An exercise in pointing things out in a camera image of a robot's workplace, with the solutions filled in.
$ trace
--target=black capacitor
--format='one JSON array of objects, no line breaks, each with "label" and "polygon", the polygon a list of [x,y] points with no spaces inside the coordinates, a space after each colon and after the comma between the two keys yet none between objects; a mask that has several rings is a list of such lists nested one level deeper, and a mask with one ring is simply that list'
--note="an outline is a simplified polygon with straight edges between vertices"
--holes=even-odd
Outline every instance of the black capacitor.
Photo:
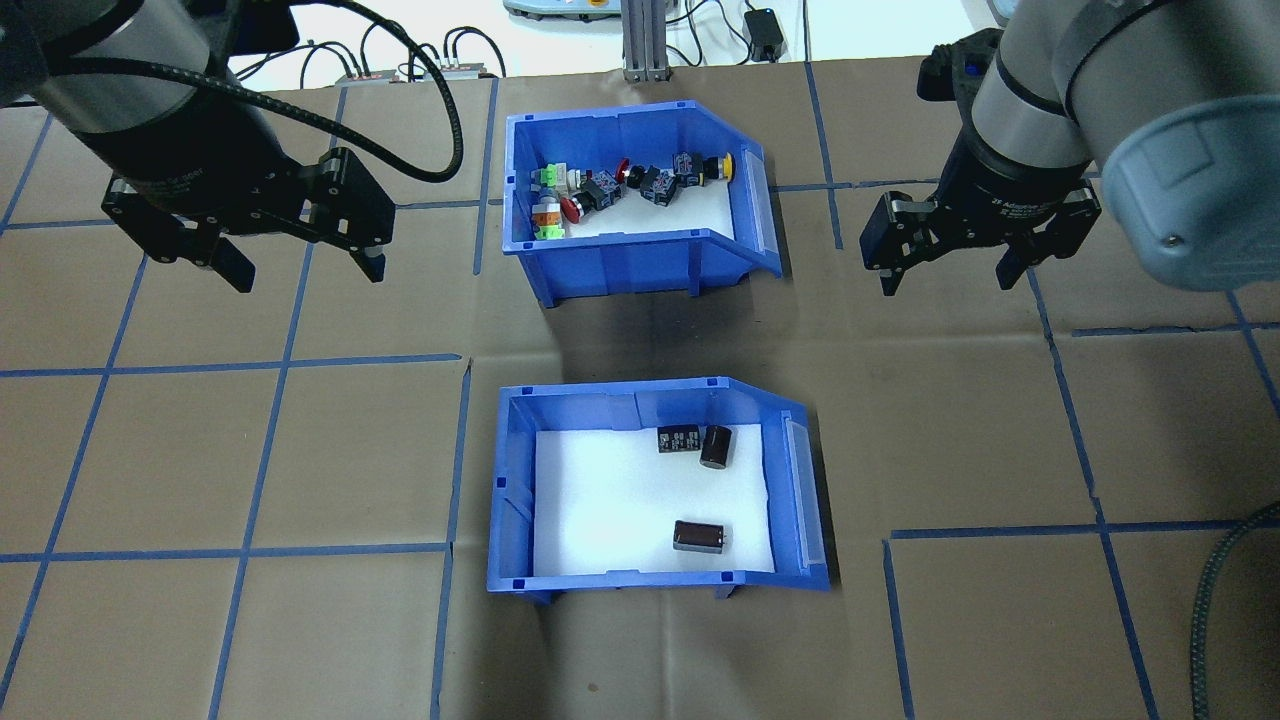
[{"label": "black capacitor", "polygon": [[703,456],[699,459],[704,468],[723,470],[728,465],[728,442],[732,437],[733,430],[723,425],[707,425]]}]

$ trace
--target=brown cardboard surface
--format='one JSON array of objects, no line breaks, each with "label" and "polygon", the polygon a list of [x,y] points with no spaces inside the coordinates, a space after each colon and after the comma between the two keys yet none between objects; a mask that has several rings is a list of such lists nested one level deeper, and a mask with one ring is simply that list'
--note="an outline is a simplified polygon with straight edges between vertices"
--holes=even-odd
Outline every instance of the brown cardboard surface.
[{"label": "brown cardboard surface", "polygon": [[[398,210],[387,281],[340,249],[244,238],[248,296],[180,265],[134,284],[133,243],[81,223],[105,176],[52,126],[14,220],[59,225],[0,228],[0,642],[47,578],[0,711],[45,712],[58,688],[74,716],[86,683],[132,673],[165,683],[119,696],[132,716],[1185,715],[1197,569],[1221,520],[1280,497],[1275,288],[1234,295],[1245,334],[1233,296],[1156,284],[1103,215],[1034,283],[1000,291],[991,249],[883,297],[861,228],[886,190],[931,192],[901,181],[936,177],[959,127],[915,99],[918,63],[456,83],[454,182],[369,160],[430,204]],[[443,163],[425,85],[280,96]],[[500,196],[504,118],[685,97],[764,145],[783,277],[541,307],[481,195]],[[0,193],[42,118],[12,113]],[[329,145],[270,122],[301,161]],[[498,388],[704,374],[808,409],[832,591],[488,593]],[[1215,606],[1215,706],[1244,716],[1280,685],[1271,635],[1243,642],[1274,629],[1272,539]],[[91,611],[101,592],[115,605]]]}]

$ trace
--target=green cable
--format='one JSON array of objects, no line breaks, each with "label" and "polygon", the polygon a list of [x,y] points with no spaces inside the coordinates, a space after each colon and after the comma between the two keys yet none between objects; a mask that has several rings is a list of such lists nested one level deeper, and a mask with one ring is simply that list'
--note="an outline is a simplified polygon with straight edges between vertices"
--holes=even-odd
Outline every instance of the green cable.
[{"label": "green cable", "polygon": [[1213,552],[1204,562],[1204,570],[1201,571],[1199,587],[1196,588],[1196,605],[1192,610],[1190,667],[1192,717],[1194,720],[1208,720],[1208,665],[1204,657],[1204,643],[1208,637],[1208,610],[1210,601],[1213,600],[1213,585],[1217,584],[1217,577],[1222,573],[1226,556],[1240,542],[1240,538],[1276,515],[1280,515],[1280,501],[1245,518],[1222,539],[1217,541]]}]

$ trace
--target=power adapter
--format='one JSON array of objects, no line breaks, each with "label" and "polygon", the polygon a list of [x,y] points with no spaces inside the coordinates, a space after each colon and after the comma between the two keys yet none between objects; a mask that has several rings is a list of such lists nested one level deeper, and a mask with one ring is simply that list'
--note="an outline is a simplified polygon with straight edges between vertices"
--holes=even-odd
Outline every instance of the power adapter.
[{"label": "power adapter", "polygon": [[771,8],[748,10],[742,15],[742,33],[751,42],[753,63],[777,63],[786,53],[787,41]]}]

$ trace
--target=bin label slot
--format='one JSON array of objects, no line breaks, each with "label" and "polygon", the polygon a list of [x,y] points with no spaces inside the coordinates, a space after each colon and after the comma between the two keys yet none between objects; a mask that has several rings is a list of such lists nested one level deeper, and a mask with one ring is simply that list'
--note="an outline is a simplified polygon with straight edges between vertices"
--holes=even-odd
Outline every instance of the bin label slot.
[{"label": "bin label slot", "polygon": [[746,165],[746,190],[755,197],[755,206],[759,209],[751,214],[751,222],[755,224],[756,242],[759,243],[756,250],[777,254],[778,236],[773,229],[773,223],[764,222],[765,218],[769,220],[773,219],[772,213],[764,211],[771,206],[769,178],[764,172],[764,159],[751,152],[744,152],[742,160]]},{"label": "bin label slot", "polygon": [[813,451],[809,429],[787,420],[791,450],[791,483],[796,493],[796,523],[800,525],[800,555],[808,565],[827,561],[822,548],[822,518],[818,514],[818,487],[813,477]]}]

